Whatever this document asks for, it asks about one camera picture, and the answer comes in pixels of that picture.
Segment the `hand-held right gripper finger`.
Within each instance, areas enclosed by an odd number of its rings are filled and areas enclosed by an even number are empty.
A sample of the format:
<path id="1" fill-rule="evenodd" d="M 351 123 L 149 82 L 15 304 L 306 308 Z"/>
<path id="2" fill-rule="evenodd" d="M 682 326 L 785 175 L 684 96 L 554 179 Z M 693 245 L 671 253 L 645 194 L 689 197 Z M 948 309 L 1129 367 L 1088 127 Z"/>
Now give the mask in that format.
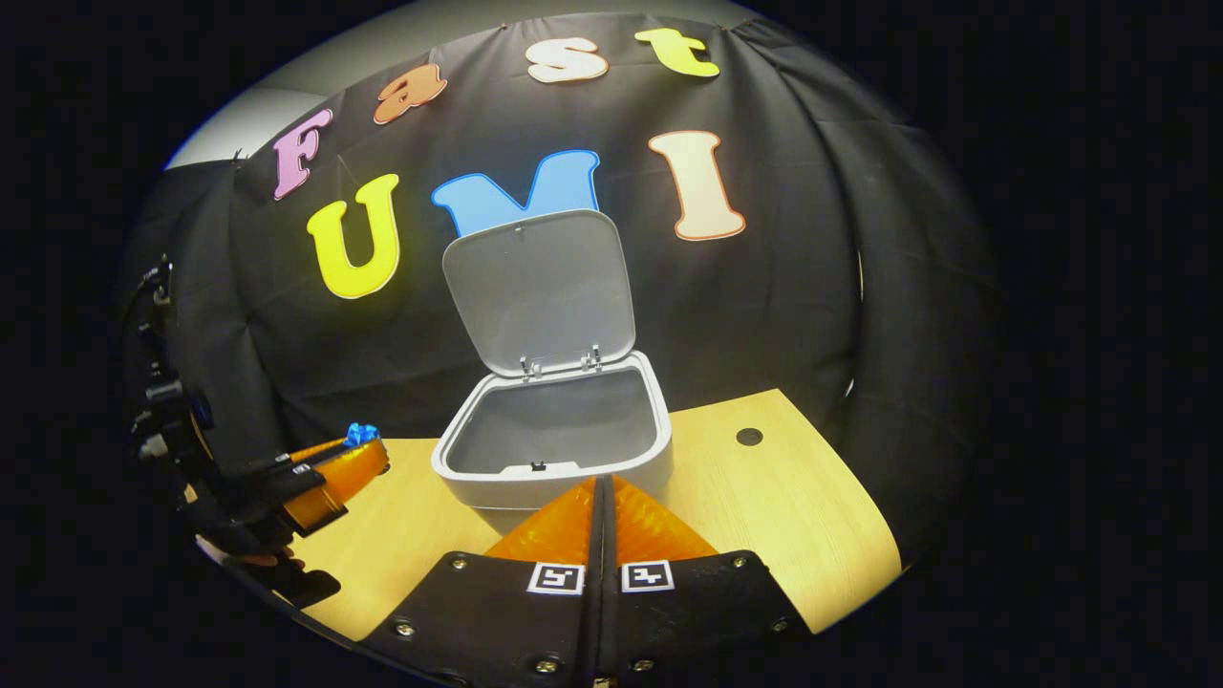
<path id="1" fill-rule="evenodd" d="M 621 558 L 614 480 L 600 479 L 600 677 L 612 686 L 783 686 L 808 626 L 752 551 Z"/>
<path id="2" fill-rule="evenodd" d="M 368 650 L 442 687 L 589 687 L 607 582 L 607 480 L 592 483 L 585 565 L 444 554 Z"/>

